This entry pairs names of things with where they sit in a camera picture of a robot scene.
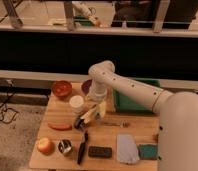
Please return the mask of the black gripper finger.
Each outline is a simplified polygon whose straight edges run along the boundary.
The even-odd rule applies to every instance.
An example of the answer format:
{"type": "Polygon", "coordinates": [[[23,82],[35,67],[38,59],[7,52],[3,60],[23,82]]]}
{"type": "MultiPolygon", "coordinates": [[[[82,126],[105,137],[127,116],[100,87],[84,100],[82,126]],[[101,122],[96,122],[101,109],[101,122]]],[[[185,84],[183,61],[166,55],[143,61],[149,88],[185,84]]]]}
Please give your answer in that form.
{"type": "Polygon", "coordinates": [[[85,129],[84,120],[77,117],[75,122],[74,122],[74,128],[77,129],[77,130],[84,130],[85,129]]]}

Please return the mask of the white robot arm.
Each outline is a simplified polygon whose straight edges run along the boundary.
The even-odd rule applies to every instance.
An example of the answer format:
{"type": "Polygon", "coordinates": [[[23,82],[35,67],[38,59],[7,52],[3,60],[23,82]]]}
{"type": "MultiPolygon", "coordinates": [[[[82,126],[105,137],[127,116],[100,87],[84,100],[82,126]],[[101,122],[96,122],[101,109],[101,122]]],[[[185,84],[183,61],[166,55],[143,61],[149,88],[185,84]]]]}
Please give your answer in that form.
{"type": "Polygon", "coordinates": [[[159,115],[157,171],[198,171],[198,94],[172,93],[115,73],[112,61],[92,65],[89,96],[102,101],[107,86],[159,115]]]}

